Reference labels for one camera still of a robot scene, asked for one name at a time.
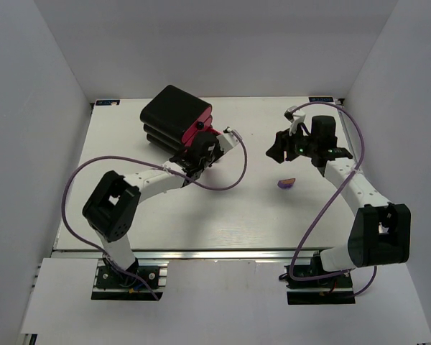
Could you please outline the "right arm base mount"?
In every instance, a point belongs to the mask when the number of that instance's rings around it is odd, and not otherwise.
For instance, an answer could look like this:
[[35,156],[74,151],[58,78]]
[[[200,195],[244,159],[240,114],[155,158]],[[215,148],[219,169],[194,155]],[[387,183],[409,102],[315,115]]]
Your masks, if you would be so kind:
[[349,274],[324,280],[296,281],[289,274],[289,265],[284,267],[278,279],[287,287],[288,305],[352,305],[353,281]]

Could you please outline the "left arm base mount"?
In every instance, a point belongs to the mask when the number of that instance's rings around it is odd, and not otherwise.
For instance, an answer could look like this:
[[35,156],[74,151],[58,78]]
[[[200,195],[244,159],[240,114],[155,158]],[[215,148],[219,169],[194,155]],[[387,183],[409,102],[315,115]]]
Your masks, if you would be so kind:
[[98,261],[92,300],[109,301],[158,301],[161,299],[167,281],[167,263],[148,262],[137,267],[136,275],[142,278],[154,291],[155,298],[141,280],[115,271],[101,260]]

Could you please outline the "pink top drawer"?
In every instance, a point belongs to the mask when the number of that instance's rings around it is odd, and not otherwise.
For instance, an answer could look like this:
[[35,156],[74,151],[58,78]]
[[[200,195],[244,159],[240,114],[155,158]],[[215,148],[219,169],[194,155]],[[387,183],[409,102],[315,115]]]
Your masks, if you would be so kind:
[[212,120],[212,107],[209,106],[184,132],[182,136],[182,143],[190,143],[198,132],[204,132],[207,130],[212,125]]

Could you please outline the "pink drawer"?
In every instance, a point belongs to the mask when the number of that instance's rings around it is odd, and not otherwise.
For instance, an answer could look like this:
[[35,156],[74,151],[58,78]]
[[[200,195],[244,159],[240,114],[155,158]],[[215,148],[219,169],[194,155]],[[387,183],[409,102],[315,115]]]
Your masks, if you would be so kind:
[[212,125],[212,120],[212,107],[209,106],[184,132],[182,136],[182,143],[190,143],[198,132],[204,132],[207,130]]
[[210,147],[217,142],[217,136],[220,134],[219,131],[209,127],[205,131],[197,132],[185,146],[194,150],[197,148]]

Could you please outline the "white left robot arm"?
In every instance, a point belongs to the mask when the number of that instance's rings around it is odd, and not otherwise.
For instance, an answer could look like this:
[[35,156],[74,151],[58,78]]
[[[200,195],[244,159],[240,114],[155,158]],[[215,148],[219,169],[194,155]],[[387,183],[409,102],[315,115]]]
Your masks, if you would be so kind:
[[139,266],[127,236],[136,210],[144,202],[169,190],[189,185],[204,169],[224,155],[222,134],[200,132],[191,145],[182,148],[158,168],[132,175],[111,170],[98,182],[85,203],[82,215],[101,240],[111,263],[126,271],[126,279]]

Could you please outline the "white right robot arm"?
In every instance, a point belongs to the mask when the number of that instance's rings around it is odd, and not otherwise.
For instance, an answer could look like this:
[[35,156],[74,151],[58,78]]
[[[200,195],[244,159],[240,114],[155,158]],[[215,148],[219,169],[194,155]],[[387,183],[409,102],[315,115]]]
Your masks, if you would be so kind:
[[267,156],[278,163],[307,157],[337,189],[355,216],[348,241],[313,255],[308,271],[296,281],[328,279],[359,267],[405,263],[409,259],[411,212],[378,192],[356,168],[353,155],[338,147],[336,122],[314,116],[311,127],[303,115],[288,115],[289,129],[277,132]]

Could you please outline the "purple butterfly lego brick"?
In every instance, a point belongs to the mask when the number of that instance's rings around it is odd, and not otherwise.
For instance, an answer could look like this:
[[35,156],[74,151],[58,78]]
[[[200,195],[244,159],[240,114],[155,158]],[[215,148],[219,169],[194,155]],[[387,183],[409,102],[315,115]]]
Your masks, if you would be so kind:
[[295,184],[295,181],[295,178],[279,180],[277,186],[283,190],[290,189]]

